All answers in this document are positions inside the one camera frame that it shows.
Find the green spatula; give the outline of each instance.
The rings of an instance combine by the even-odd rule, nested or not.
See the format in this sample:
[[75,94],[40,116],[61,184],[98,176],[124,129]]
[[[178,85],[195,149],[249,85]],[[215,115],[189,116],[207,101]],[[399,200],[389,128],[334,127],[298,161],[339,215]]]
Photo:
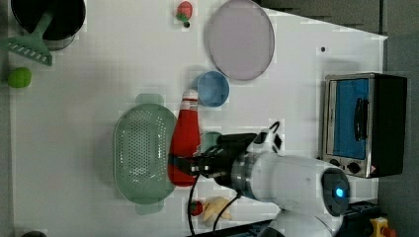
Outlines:
[[44,65],[52,65],[52,55],[42,40],[53,17],[53,7],[46,10],[35,30],[28,36],[0,40],[0,48],[17,53]]

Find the green strainer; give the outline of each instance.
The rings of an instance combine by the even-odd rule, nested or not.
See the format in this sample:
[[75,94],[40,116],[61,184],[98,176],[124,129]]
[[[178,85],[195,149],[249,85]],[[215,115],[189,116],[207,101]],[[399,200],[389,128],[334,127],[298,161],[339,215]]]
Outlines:
[[140,94],[137,106],[118,121],[115,182],[138,214],[160,211],[175,189],[167,175],[167,157],[176,118],[156,94]]

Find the ketchup bottle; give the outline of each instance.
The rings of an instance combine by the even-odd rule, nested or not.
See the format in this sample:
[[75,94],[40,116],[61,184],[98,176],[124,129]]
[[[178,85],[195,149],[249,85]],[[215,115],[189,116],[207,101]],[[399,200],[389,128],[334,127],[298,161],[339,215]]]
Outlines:
[[168,175],[172,184],[180,187],[191,186],[195,178],[178,169],[177,158],[192,158],[199,152],[201,144],[198,124],[198,92],[188,90],[183,94],[181,110],[170,144]]

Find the purple plate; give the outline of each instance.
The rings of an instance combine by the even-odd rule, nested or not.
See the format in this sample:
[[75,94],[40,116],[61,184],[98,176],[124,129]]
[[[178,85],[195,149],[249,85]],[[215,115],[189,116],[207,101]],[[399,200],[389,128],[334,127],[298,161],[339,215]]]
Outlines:
[[251,80],[271,63],[275,35],[265,11],[250,0],[231,0],[214,14],[209,52],[217,68],[231,79]]

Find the black toaster oven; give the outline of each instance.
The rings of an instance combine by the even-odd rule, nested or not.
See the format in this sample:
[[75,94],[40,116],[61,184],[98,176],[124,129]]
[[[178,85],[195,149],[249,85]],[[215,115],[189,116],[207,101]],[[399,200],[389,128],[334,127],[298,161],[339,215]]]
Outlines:
[[322,159],[362,178],[401,174],[407,79],[326,76]]

